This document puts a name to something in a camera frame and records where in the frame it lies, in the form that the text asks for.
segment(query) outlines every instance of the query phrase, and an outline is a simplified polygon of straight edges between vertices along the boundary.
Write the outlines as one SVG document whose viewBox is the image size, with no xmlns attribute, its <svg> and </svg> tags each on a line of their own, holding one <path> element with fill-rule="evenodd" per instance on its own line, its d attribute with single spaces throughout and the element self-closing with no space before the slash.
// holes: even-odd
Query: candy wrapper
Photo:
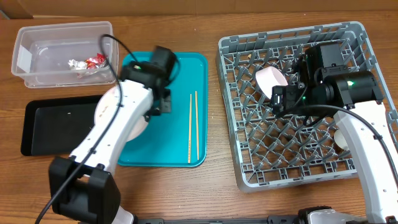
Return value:
<svg viewBox="0 0 398 224">
<path fill-rule="evenodd" d="M 97 54 L 97 57 L 92 57 L 84 61 L 76 61 L 74 59 L 69 60 L 68 64 L 70 70 L 85 70 L 94 68 L 103 68 L 106 65 L 106 56 Z M 87 75 L 92 75 L 96 72 L 77 72 L 78 78 L 82 78 Z"/>
</svg>

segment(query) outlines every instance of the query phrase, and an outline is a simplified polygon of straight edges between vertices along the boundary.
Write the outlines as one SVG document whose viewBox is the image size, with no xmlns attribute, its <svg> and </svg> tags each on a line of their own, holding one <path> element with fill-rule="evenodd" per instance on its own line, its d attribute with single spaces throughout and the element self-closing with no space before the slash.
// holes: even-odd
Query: chopsticks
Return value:
<svg viewBox="0 0 398 224">
<path fill-rule="evenodd" d="M 195 111 L 197 113 L 197 159 L 199 160 L 198 92 L 195 91 Z"/>
<path fill-rule="evenodd" d="M 191 135 L 192 135 L 192 94 L 189 100 L 189 137 L 188 137 L 188 163 L 191 163 Z"/>
<path fill-rule="evenodd" d="M 198 120 L 198 92 L 195 91 L 195 113 L 197 125 L 197 160 L 199 160 L 199 120 Z M 188 136 L 188 163 L 191 163 L 191 147 L 192 147 L 192 94 L 189 101 L 189 136 Z"/>
</svg>

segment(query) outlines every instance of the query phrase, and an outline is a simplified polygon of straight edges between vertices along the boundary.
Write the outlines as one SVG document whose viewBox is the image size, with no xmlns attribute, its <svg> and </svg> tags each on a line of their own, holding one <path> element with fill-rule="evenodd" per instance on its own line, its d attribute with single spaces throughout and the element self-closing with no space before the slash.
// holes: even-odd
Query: teal tray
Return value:
<svg viewBox="0 0 398 224">
<path fill-rule="evenodd" d="M 134 52 L 139 61 L 148 61 L 151 52 Z M 172 112 L 153 116 L 145 131 L 126 143 L 119 165 L 140 167 L 196 167 L 206 157 L 208 63 L 199 53 L 176 53 L 181 69 L 168 87 L 172 92 Z M 132 60 L 128 55 L 123 66 Z M 199 159 L 197 159 L 197 129 L 195 90 L 198 92 Z M 189 101 L 192 94 L 192 148 L 188 163 Z"/>
</svg>

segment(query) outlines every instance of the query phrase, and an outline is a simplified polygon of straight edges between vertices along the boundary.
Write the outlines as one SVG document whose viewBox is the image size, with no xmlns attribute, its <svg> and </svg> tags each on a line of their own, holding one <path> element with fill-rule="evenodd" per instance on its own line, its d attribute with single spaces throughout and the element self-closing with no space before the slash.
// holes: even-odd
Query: table surface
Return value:
<svg viewBox="0 0 398 224">
<path fill-rule="evenodd" d="M 161 45 L 176 52 L 199 52 L 209 62 L 207 158 L 195 169 L 118 167 L 121 205 L 141 218 L 238 218 L 296 214 L 301 208 L 329 205 L 364 216 L 358 179 L 333 180 L 245 194 L 236 186 L 228 125 L 215 66 L 220 38 L 359 21 L 365 26 L 394 103 L 398 100 L 398 11 L 303 12 L 215 16 L 139 16 L 0 21 L 0 222 L 33 223 L 50 198 L 48 167 L 53 156 L 20 153 L 24 110 L 32 100 L 102 94 L 110 88 L 28 89 L 11 74 L 18 30 L 24 26 L 65 22 L 110 21 L 114 34 L 130 49 Z M 126 56 L 120 48 L 120 61 Z M 43 223 L 75 223 L 51 210 Z"/>
</svg>

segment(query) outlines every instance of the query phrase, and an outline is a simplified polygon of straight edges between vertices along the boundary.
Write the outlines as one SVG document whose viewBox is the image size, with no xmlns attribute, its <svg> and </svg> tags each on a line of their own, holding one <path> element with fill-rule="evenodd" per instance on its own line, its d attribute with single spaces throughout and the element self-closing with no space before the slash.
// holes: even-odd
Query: plastic container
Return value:
<svg viewBox="0 0 398 224">
<path fill-rule="evenodd" d="M 95 57 L 100 53 L 101 34 L 113 35 L 110 22 L 79 22 L 23 27 L 19 30 L 11 72 L 25 80 L 28 88 L 110 84 L 115 81 L 109 66 L 89 70 L 92 75 L 78 77 L 68 61 Z M 114 68 L 118 67 L 119 49 L 116 41 L 104 39 L 104 50 Z"/>
<path fill-rule="evenodd" d="M 289 85 L 296 85 L 292 65 L 307 48 L 323 42 L 339 43 L 349 72 L 369 70 L 376 77 L 389 108 L 387 123 L 397 147 L 393 128 L 398 126 L 398 114 L 368 35 L 359 22 L 223 37 L 218 42 L 216 66 L 236 182 L 241 190 L 253 192 L 356 177 L 349 150 L 335 144 L 337 127 L 332 118 L 309 128 L 302 125 L 303 116 L 275 119 L 269 100 L 254 78 L 260 69 L 273 66 L 284 74 Z"/>
</svg>

